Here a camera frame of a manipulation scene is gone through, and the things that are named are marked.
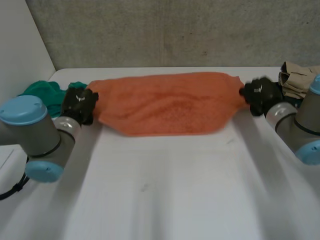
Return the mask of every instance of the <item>orange towel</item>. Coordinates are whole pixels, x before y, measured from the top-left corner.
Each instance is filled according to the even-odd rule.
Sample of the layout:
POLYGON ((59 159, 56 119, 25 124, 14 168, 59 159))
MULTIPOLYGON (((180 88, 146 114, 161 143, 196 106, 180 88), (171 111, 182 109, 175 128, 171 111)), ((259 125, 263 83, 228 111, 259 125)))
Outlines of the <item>orange towel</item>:
POLYGON ((93 81, 98 120, 128 136, 209 134, 239 108, 244 85, 220 72, 124 77, 93 81))

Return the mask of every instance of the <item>gray concrete wall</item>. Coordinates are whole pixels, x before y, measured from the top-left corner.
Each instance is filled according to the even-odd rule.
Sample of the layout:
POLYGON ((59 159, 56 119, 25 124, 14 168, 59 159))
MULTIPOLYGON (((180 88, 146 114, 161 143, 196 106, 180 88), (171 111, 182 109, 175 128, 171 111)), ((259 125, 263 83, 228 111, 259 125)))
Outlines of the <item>gray concrete wall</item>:
POLYGON ((319 0, 27 0, 56 69, 320 64, 319 0))

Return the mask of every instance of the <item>green cloth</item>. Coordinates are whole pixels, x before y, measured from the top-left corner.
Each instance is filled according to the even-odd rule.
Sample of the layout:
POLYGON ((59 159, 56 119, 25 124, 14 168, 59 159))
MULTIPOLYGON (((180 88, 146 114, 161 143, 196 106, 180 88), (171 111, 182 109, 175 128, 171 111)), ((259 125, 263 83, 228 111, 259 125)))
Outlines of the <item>green cloth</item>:
MULTIPOLYGON (((72 82, 68 88, 86 88, 87 84, 82 82, 72 82)), ((66 90, 61 90, 55 81, 36 81, 32 83, 22 94, 33 95, 42 100, 48 113, 52 118, 58 117, 61 113, 61 104, 65 98, 66 90)))

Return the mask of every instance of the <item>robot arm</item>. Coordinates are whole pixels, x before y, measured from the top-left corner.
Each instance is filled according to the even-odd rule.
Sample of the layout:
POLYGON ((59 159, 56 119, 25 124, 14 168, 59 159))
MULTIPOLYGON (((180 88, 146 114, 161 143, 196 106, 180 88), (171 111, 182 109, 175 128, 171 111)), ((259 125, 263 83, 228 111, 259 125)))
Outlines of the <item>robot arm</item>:
POLYGON ((61 116, 54 121, 39 98, 13 98, 0 107, 0 145, 20 144, 29 158, 26 176, 38 182, 55 182, 64 171, 81 126, 93 123, 98 98, 89 89, 69 88, 61 116))
POLYGON ((275 83, 263 77, 240 89, 254 116, 264 114, 279 137, 307 165, 320 164, 320 76, 311 84, 299 110, 285 102, 275 83))

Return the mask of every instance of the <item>light blue joint cap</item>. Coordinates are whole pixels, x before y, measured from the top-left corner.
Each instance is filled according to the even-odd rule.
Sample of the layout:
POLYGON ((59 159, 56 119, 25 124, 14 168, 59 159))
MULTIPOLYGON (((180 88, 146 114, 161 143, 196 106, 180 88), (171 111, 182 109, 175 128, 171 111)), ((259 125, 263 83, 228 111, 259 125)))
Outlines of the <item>light blue joint cap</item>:
POLYGON ((0 120, 8 125, 26 126, 39 122, 48 114, 37 96, 17 96, 0 106, 0 120))
POLYGON ((295 156, 307 165, 320 164, 320 140, 303 145, 295 152, 295 156))
POLYGON ((25 165, 24 172, 30 179, 37 182, 53 183, 60 178, 64 168, 49 161, 29 161, 25 165))
POLYGON ((317 76, 315 76, 313 82, 310 85, 310 91, 320 95, 320 74, 318 74, 317 76))

